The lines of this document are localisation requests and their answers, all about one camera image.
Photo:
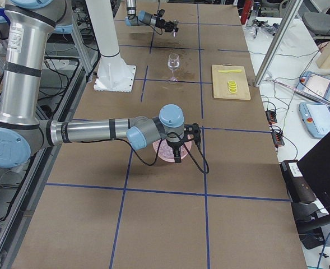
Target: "pink bowl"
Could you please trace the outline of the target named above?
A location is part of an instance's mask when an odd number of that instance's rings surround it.
[[[159,147],[160,140],[155,141],[152,143],[152,147],[154,147],[155,152],[157,152],[157,148]],[[188,150],[191,150],[192,141],[185,142],[186,147]],[[181,150],[181,160],[185,158],[188,155],[187,150],[184,146],[180,148]],[[169,163],[174,163],[174,154],[172,152],[172,148],[167,144],[167,140],[164,140],[161,143],[160,150],[159,150],[159,157],[163,159],[164,161],[167,161]]]

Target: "blue tape line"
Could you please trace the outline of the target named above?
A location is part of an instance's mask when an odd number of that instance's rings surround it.
[[[147,81],[169,82],[168,80],[157,80],[157,79],[152,79],[152,78],[148,78]],[[184,80],[179,80],[178,82],[180,82],[180,83],[193,83],[193,84],[200,84],[200,82],[196,82],[196,81],[184,81]]]
[[[248,50],[218,49],[220,52],[248,52]]]
[[[215,128],[215,127],[204,127],[206,130],[223,130],[231,132],[248,132],[248,133],[271,133],[271,131],[256,131],[256,130],[242,130],[242,129],[228,129],[228,128]]]
[[[231,198],[231,199],[261,200],[261,201],[275,201],[275,202],[290,202],[289,199],[282,199],[282,198],[236,196],[236,195],[223,195],[223,194],[207,194],[207,196],[208,197],[219,197],[219,198]]]
[[[72,120],[78,120],[79,122],[89,122],[90,119],[72,119]]]
[[[113,263],[114,263],[114,257],[115,257],[115,250],[116,250],[116,243],[118,240],[118,235],[119,235],[119,229],[120,229],[120,222],[121,222],[121,216],[122,216],[122,210],[124,207],[124,200],[125,200],[125,195],[126,195],[126,186],[127,182],[129,179],[129,174],[130,174],[130,167],[131,167],[131,160],[132,160],[132,150],[130,152],[130,157],[129,157],[129,163],[127,166],[127,171],[126,171],[126,179],[125,179],[125,184],[124,184],[124,191],[122,193],[122,198],[121,198],[121,205],[120,205],[120,211],[119,211],[119,217],[118,217],[118,223],[116,225],[116,232],[115,232],[115,238],[114,238],[114,244],[113,244],[113,251],[111,253],[111,259],[110,259],[110,265],[109,269],[113,268]]]
[[[192,24],[192,25],[198,25],[199,23],[196,23],[196,22],[180,22],[178,23],[179,25],[180,24]],[[200,23],[200,25],[221,25],[221,26],[241,26],[241,25],[238,25],[238,24],[202,24]]]
[[[126,190],[130,192],[150,192],[150,193],[177,194],[177,195],[190,195],[190,196],[205,196],[205,194],[203,193],[196,193],[196,192],[172,192],[172,191],[158,191],[155,189],[133,189],[133,188],[127,188]]]
[[[57,187],[70,187],[70,188],[90,188],[90,189],[109,189],[112,191],[124,191],[124,188],[119,187],[106,187],[97,185],[79,185],[79,184],[64,184],[64,183],[47,183],[47,186]],[[159,191],[154,189],[134,189],[126,188],[129,192],[151,192],[151,193],[163,193],[163,194],[178,194],[178,195],[189,195],[189,196],[207,196],[207,197],[219,197],[219,198],[231,198],[231,199],[246,199],[246,200],[263,200],[263,201],[280,201],[289,202],[289,199],[282,198],[266,198],[266,197],[251,197],[251,196],[233,196],[225,194],[210,194],[210,193],[194,193],[194,192],[173,192],[173,191]]]
[[[256,131],[256,130],[242,130],[242,129],[226,129],[226,131],[249,132],[249,133],[271,133],[271,131]]]
[[[119,45],[119,47],[149,48],[150,46],[140,46],[140,45]]]
[[[145,78],[143,80],[143,85],[142,85],[142,93],[141,93],[141,98],[140,98],[141,102],[142,102],[142,99],[143,99],[143,94],[145,93],[145,84],[146,84],[147,71],[148,71],[148,66],[146,66]]]
[[[182,48],[182,47],[158,47],[158,46],[141,46],[141,45],[119,45],[119,47],[134,47],[134,48],[159,48],[159,49],[194,49],[197,48]]]
[[[238,24],[201,24],[201,25],[241,26],[241,25],[238,25]]]
[[[203,155],[206,157],[206,140],[204,138],[204,127],[202,129],[202,151]],[[203,160],[203,169],[205,169],[205,161]],[[206,247],[207,247],[207,269],[211,268],[211,256],[210,256],[210,229],[208,224],[208,199],[207,199],[207,175],[203,175],[204,181],[204,211],[206,218]]]
[[[201,39],[199,33],[199,8],[197,4],[197,30],[198,30],[198,60],[199,60],[199,87],[201,97],[201,118],[204,119],[203,112],[203,91],[202,91],[202,66],[201,66]]]
[[[96,186],[96,185],[79,185],[79,184],[65,184],[65,183],[50,183],[47,186],[59,186],[59,187],[72,187],[72,188],[88,188],[88,189],[111,189],[113,191],[123,191],[124,188],[118,187],[106,187],[106,186]]]

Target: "monitor stand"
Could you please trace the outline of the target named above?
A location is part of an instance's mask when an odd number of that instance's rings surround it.
[[[313,203],[309,205],[291,203],[291,205],[296,224],[303,221],[311,221],[312,217],[320,218],[327,215],[326,213],[319,212],[318,207]],[[312,249],[323,245],[329,233],[330,224],[307,231],[306,234],[308,235],[300,234],[299,238],[306,249]],[[330,237],[327,240],[327,246],[330,246]]]

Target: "yellow knife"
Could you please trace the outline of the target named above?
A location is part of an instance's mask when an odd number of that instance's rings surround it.
[[[240,73],[241,69],[218,70],[220,73]]]

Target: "white table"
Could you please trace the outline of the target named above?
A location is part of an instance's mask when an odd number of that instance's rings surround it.
[[[268,21],[270,25],[273,23],[280,24],[281,18],[257,18],[259,21]],[[269,45],[272,41],[272,37],[265,35],[262,32],[259,32],[255,39],[246,38],[247,46],[251,53],[251,60],[254,67],[255,73],[258,72],[259,67],[264,59],[264,55]],[[292,23],[289,31],[286,33],[283,42],[277,52],[277,54],[285,54],[285,55],[295,55],[301,56],[305,54],[310,54],[316,52],[318,50],[316,44],[314,43],[312,37],[307,31],[303,22],[299,19],[295,19]],[[273,78],[278,78],[277,80],[291,86],[296,86],[298,84],[299,79],[295,80],[287,80],[284,78],[297,78],[303,72],[307,64],[314,57],[311,65],[308,70],[313,71],[318,74],[330,74],[330,70],[319,69],[317,64],[315,63],[316,59],[320,56],[320,53],[313,53],[311,55],[303,56],[300,58],[289,57],[284,55],[276,55],[273,63],[271,64],[269,71],[272,73]],[[273,83],[264,82],[259,87],[261,91],[262,100],[270,101],[275,104],[277,108],[277,120],[280,128],[283,129],[283,134],[285,137],[290,139],[298,148],[297,159],[302,158],[316,143],[319,142],[317,139],[313,139],[309,132],[306,130],[304,123],[301,120],[301,116],[299,114],[299,104],[303,101],[310,101],[301,97],[298,94],[293,96],[293,92],[290,89],[284,88],[280,85],[276,85],[276,93],[273,88]],[[289,105],[288,112],[285,109],[278,108],[287,108],[287,106],[283,103]],[[268,103],[263,103],[264,108],[267,107]],[[273,109],[273,105],[268,105],[269,109]],[[289,143],[288,140],[285,140],[285,146],[282,146],[278,149],[278,160],[281,162],[282,160],[291,160],[296,155],[295,147]],[[322,250],[322,246],[316,247],[311,250],[307,250],[303,247],[303,252],[305,255],[305,259],[309,268],[314,266],[316,268],[319,253]],[[324,251],[329,255],[328,258],[322,258],[320,263],[321,268],[329,268],[330,265],[330,247],[327,247]]]

